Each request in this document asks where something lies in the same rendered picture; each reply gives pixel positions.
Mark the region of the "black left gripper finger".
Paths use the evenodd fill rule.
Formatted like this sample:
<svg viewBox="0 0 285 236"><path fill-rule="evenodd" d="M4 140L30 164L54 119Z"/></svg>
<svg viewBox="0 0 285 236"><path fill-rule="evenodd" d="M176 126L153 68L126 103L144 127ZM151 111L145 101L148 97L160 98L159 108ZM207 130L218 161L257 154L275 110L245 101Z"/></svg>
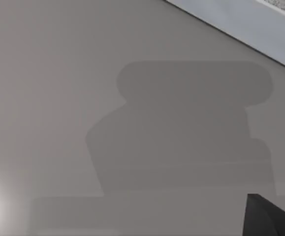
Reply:
<svg viewBox="0 0 285 236"><path fill-rule="evenodd" d="M248 194L242 236L285 236L285 211L259 194Z"/></svg>

